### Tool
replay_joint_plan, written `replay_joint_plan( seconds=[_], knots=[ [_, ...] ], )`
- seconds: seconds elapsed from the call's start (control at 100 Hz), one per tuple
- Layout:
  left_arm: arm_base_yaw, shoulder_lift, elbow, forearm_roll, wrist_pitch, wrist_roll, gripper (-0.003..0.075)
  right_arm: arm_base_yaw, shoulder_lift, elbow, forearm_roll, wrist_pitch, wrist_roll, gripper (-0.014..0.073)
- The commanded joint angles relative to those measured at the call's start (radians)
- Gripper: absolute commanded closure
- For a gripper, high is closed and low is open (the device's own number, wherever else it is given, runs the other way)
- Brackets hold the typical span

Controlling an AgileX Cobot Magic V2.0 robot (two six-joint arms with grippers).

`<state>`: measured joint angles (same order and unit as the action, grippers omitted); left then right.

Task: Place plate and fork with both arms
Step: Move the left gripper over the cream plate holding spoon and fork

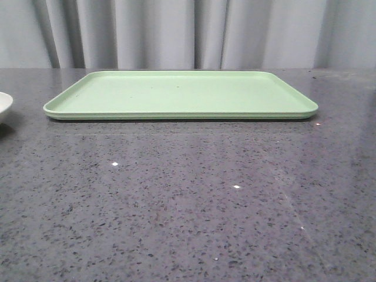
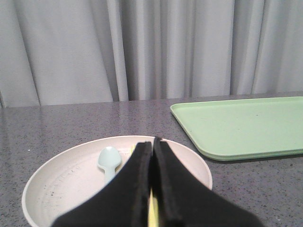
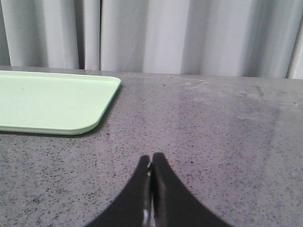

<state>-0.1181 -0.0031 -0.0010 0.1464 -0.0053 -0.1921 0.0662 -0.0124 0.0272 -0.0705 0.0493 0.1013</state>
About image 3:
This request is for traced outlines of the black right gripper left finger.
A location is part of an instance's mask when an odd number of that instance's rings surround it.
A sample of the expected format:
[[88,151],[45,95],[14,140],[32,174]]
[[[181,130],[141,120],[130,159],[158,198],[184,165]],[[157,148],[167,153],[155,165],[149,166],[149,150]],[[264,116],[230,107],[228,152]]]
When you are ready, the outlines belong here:
[[149,227],[151,220],[150,158],[140,157],[138,165],[120,194],[87,226]]

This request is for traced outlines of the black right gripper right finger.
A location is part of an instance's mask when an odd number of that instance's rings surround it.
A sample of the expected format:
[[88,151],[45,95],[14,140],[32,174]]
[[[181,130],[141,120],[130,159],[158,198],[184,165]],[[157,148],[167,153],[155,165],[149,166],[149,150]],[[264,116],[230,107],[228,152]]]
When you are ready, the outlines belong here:
[[152,157],[151,187],[157,227],[229,227],[179,180],[163,153]]

